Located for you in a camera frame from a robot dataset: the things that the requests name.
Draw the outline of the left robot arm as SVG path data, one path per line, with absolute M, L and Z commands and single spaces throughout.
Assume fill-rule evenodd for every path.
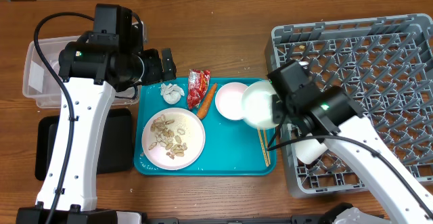
M 171 81 L 169 49 L 144 49 L 144 27 L 132 10 L 99 4 L 93 28 L 69 42 L 51 75 L 62 91 L 60 118 L 43 186 L 18 223 L 145 223 L 142 212 L 97 207 L 96 176 L 108 112 L 118 92 Z

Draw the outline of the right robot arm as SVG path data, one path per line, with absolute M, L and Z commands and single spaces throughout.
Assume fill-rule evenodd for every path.
M 308 68 L 296 60 L 267 78 L 276 92 L 274 122 L 289 122 L 301 131 L 299 138 L 269 143 L 269 151 L 316 139 L 350 167 L 393 223 L 432 222 L 432 194 L 389 150 L 363 108 L 343 88 L 321 91 Z

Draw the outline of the white bowl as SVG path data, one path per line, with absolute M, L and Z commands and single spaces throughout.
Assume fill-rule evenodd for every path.
M 272 96 L 277 95 L 268 80 L 257 81 L 244 91 L 241 105 L 244 121 L 247 125 L 272 129 L 277 126 L 273 122 Z

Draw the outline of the white cup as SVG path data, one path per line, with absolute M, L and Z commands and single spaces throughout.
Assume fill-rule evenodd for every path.
M 296 157 L 304 164 L 311 164 L 324 154 L 328 148 L 324 143 L 319 143 L 317 139 L 305 139 L 294 144 Z

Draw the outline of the wooden chopstick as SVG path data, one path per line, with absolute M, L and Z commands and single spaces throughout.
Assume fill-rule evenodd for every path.
M 271 159 L 269 156 L 269 151 L 268 151 L 268 139 L 267 139 L 267 132 L 266 130 L 263 129 L 263 135 L 264 135 L 264 146 L 265 146 L 265 152 L 267 154 L 267 166 L 269 166 L 271 164 Z
M 264 158 L 264 161 L 265 161 L 265 166 L 268 167 L 269 166 L 269 161 L 268 161 L 268 158 L 267 158 L 267 153 L 266 153 L 265 145 L 264 145 L 264 142 L 263 142 L 262 131 L 259 128 L 257 128 L 257 132 L 258 132 L 258 138 L 259 138 L 259 141 L 260 141 L 261 150 L 262 150 L 262 153 L 263 153 L 263 158 Z

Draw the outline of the pink bowl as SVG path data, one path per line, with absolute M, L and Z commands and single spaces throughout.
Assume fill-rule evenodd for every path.
M 242 95 L 248 88 L 239 82 L 223 85 L 216 93 L 215 103 L 218 112 L 228 120 L 242 120 Z

